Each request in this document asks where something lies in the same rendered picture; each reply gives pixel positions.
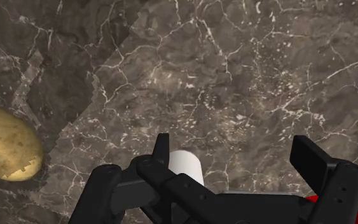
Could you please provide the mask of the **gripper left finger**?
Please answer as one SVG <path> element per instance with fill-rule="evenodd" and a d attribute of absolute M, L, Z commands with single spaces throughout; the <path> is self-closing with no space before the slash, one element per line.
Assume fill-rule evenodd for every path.
<path fill-rule="evenodd" d="M 104 164 L 93 169 L 68 224 L 122 224 L 139 208 L 153 224 L 199 224 L 199 207 L 210 191 L 187 174 L 169 169 L 169 134 L 157 136 L 152 154 L 135 157 L 126 169 Z"/>

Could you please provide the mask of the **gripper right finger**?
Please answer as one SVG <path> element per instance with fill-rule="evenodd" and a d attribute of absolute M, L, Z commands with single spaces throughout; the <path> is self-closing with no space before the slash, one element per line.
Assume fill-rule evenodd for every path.
<path fill-rule="evenodd" d="M 318 196 L 307 224 L 356 224 L 357 164 L 329 156 L 302 135 L 294 136 L 289 161 Z"/>

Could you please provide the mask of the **white cylinder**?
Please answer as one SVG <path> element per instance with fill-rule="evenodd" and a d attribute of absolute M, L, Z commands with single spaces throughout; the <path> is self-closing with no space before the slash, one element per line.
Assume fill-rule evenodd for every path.
<path fill-rule="evenodd" d="M 190 151 L 176 150 L 169 153 L 169 169 L 175 174 L 187 174 L 204 185 L 202 165 L 198 157 Z"/>

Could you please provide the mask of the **yellow-brown potato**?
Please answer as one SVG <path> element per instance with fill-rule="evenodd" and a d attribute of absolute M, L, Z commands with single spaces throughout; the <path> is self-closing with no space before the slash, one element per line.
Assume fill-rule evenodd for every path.
<path fill-rule="evenodd" d="M 43 149 L 34 129 L 0 108 L 0 179 L 26 181 L 43 163 Z"/>

